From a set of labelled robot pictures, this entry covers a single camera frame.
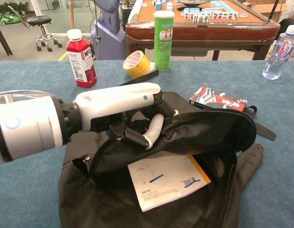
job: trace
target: black cord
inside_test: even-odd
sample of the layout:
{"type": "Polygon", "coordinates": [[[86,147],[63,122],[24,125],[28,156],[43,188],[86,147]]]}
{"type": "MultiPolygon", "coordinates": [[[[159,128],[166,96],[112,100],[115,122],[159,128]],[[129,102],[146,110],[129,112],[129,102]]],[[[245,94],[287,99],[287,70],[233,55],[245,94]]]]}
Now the black cord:
{"type": "MultiPolygon", "coordinates": [[[[279,15],[280,15],[280,13],[281,13],[282,6],[283,6],[283,1],[281,2],[281,7],[280,7],[279,15]]],[[[276,19],[276,22],[278,22],[278,20],[279,20],[280,18],[281,18],[281,15],[278,16],[278,18],[276,19]]]]}
{"type": "Polygon", "coordinates": [[[90,11],[91,11],[91,14],[92,14],[92,16],[93,16],[93,19],[92,19],[92,21],[91,21],[91,23],[90,23],[90,32],[92,33],[92,30],[91,30],[91,24],[92,24],[93,21],[95,20],[95,17],[94,17],[94,14],[93,14],[92,10],[91,10],[90,0],[88,0],[88,4],[89,4],[89,9],[90,9],[90,11]]]}
{"type": "Polygon", "coordinates": [[[96,35],[98,36],[98,25],[97,25],[97,10],[96,10],[96,5],[95,5],[95,16],[96,16],[96,35]]]}
{"type": "Polygon", "coordinates": [[[119,24],[120,24],[120,26],[126,26],[126,25],[123,23],[123,19],[121,19],[121,20],[119,21],[119,24]]]}

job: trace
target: yellow tape roll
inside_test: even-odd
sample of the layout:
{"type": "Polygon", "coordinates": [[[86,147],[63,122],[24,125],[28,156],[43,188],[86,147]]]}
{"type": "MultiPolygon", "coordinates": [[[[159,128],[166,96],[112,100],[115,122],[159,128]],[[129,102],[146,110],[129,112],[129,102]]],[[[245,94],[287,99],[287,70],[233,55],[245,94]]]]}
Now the yellow tape roll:
{"type": "Polygon", "coordinates": [[[134,51],[123,62],[123,69],[131,78],[138,78],[149,73],[151,63],[142,51],[134,51]]]}

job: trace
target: bottle cap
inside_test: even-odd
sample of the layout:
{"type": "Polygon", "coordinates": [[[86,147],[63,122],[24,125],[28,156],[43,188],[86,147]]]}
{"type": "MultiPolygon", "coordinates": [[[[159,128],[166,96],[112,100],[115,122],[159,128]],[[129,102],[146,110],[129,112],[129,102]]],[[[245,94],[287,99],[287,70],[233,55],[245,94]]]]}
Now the bottle cap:
{"type": "Polygon", "coordinates": [[[292,34],[292,35],[294,35],[294,25],[290,25],[290,26],[288,26],[286,32],[287,32],[288,34],[292,34]]]}
{"type": "Polygon", "coordinates": [[[67,37],[69,37],[70,40],[81,40],[82,34],[80,29],[70,29],[67,32],[67,37]]]}

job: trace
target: white cylinder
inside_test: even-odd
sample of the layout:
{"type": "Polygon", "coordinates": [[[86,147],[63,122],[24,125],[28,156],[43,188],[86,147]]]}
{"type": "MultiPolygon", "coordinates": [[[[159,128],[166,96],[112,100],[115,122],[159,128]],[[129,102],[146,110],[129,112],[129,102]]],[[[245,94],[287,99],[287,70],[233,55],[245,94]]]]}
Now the white cylinder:
{"type": "Polygon", "coordinates": [[[63,144],[50,96],[0,104],[0,127],[13,160],[63,144]]]}

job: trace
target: plastic bottle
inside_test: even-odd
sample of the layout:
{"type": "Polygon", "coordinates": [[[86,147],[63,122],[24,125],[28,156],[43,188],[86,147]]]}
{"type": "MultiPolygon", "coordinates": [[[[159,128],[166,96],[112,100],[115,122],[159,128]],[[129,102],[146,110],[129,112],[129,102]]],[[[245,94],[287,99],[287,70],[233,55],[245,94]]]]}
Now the plastic bottle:
{"type": "Polygon", "coordinates": [[[294,25],[290,25],[285,33],[280,34],[263,70],[263,76],[270,80],[278,79],[293,50],[294,25]]]}
{"type": "Polygon", "coordinates": [[[79,29],[69,30],[67,36],[70,40],[66,50],[76,83],[80,87],[90,88],[97,82],[90,45],[82,39],[79,29]]]}

